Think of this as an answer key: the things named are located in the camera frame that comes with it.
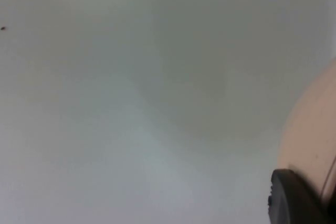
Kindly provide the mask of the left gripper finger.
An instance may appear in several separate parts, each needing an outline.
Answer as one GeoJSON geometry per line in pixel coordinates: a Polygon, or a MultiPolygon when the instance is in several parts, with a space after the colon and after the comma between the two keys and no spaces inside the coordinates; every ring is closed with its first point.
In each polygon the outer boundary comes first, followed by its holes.
{"type": "Polygon", "coordinates": [[[268,216],[276,223],[335,223],[313,188],[290,169],[275,169],[271,175],[268,216]]]}

